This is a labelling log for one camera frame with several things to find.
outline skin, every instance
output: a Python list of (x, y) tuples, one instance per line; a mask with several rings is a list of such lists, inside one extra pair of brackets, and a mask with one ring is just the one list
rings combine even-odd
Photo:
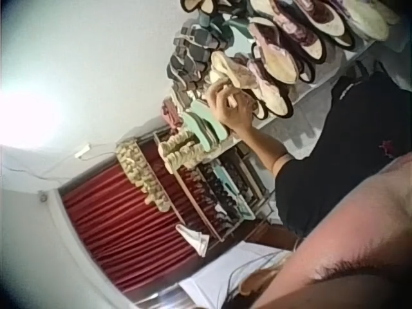
[[(227, 98), (237, 91), (213, 85), (209, 106), (276, 176), (288, 160), (286, 149), (253, 129), (250, 106), (242, 101), (236, 109), (227, 106)], [(412, 267), (412, 153), (352, 190), (292, 254), (253, 308), (378, 308), (393, 292), (387, 279), (370, 274), (313, 284), (325, 275), (325, 267), (343, 261), (393, 265), (389, 272), (394, 276)]]

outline red logo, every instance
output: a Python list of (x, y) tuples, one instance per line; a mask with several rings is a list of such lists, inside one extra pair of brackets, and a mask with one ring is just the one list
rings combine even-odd
[(379, 148), (384, 150), (385, 156), (388, 158), (395, 158), (395, 148), (393, 147), (393, 142), (391, 140), (384, 140)]

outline ceiling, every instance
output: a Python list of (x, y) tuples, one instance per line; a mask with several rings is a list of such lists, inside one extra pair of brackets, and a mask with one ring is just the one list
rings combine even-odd
[[(186, 18), (178, 0), (7, 5), (2, 92), (24, 96), (6, 113), (12, 105), (2, 97), (3, 132), (47, 139), (28, 149), (2, 147), (3, 187), (58, 187), (111, 156), (121, 138), (161, 126), (160, 105), (170, 86), (165, 68)], [(83, 158), (90, 160), (74, 158), (87, 143), (92, 148)]]

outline hand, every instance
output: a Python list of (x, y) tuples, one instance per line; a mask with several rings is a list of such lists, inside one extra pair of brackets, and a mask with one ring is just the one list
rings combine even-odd
[(206, 100), (213, 116), (239, 134), (252, 128), (253, 101), (227, 83), (228, 80), (223, 79), (212, 84), (206, 92)]

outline person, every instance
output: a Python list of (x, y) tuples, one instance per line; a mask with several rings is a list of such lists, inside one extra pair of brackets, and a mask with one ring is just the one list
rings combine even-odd
[(412, 308), (412, 153), (352, 190), (264, 291), (222, 309)]
[[(252, 126), (252, 105), (226, 80), (211, 85), (213, 115), (253, 150), (275, 177), (283, 224), (305, 238), (358, 184), (411, 151), (411, 93), (400, 89), (379, 62), (368, 76), (341, 77), (310, 156), (297, 160), (272, 136)], [(228, 98), (238, 102), (230, 108)]]

